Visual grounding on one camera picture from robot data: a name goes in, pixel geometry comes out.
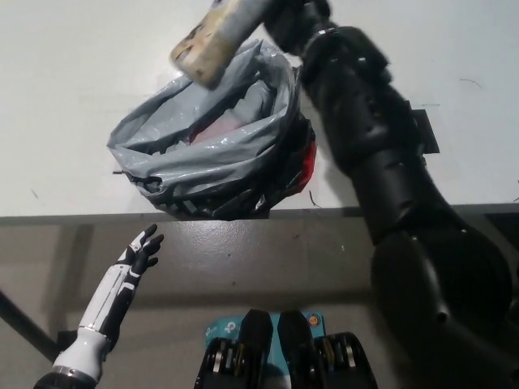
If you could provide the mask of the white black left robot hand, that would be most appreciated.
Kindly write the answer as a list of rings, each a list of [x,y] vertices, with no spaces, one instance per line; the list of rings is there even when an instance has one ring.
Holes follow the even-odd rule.
[[[122,252],[93,294],[79,323],[81,328],[98,332],[114,341],[134,299],[143,274],[158,263],[155,256],[164,240],[157,226],[142,231]]]

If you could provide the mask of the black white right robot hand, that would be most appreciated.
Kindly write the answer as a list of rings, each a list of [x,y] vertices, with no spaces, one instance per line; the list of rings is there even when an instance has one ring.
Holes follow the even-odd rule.
[[[284,52],[300,56],[307,42],[332,23],[328,1],[275,1],[264,17],[264,28]]]

